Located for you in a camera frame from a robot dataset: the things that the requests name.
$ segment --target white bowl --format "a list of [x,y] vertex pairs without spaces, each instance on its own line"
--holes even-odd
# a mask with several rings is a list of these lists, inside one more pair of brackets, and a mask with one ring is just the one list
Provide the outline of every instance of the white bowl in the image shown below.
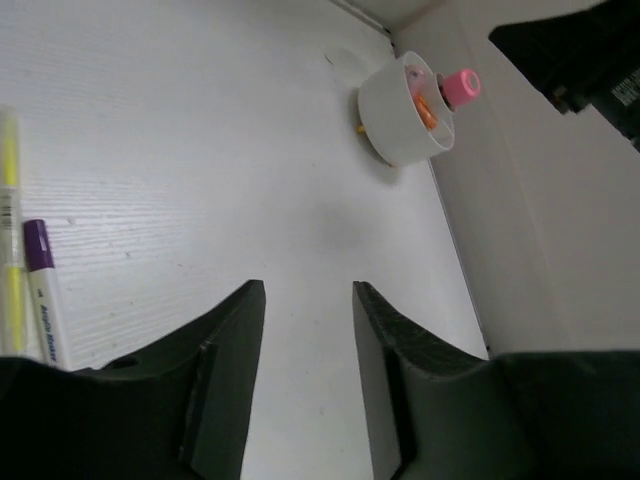
[[[407,84],[405,67],[415,65],[427,75],[422,90],[438,126],[427,130],[418,115]],[[367,137],[391,165],[402,167],[426,160],[453,147],[451,110],[438,88],[438,76],[414,52],[407,52],[362,84],[358,109]]]

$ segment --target white wall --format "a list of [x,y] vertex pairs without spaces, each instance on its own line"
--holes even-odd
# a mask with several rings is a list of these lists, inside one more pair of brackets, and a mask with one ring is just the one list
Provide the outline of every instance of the white wall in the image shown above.
[[487,39],[592,3],[449,0],[395,39],[483,81],[434,170],[494,352],[640,346],[640,155],[593,109],[559,115]]
[[345,0],[375,18],[385,27],[396,30],[418,19],[432,4],[441,0]]

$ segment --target purple marker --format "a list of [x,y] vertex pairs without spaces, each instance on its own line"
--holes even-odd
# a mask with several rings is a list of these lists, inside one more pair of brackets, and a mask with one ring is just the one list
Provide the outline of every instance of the purple marker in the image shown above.
[[64,308],[44,220],[24,222],[24,245],[33,309],[46,363],[71,369]]

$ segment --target black object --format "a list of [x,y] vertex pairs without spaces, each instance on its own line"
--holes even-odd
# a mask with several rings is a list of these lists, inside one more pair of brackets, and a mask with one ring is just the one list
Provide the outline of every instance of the black object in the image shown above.
[[355,283],[375,480],[640,478],[640,353],[468,355]]
[[264,309],[247,282],[99,371],[1,358],[2,478],[240,478]]
[[561,113],[593,104],[640,151],[640,2],[496,28],[489,40]]

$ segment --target orange object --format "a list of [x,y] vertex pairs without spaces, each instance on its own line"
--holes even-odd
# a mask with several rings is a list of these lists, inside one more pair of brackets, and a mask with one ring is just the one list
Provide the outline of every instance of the orange object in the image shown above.
[[425,102],[424,97],[421,94],[413,97],[413,103],[416,106],[416,110],[418,111],[418,115],[422,119],[422,123],[427,127],[427,130],[433,130],[438,126],[438,118],[433,114],[429,107],[427,106],[427,102]]

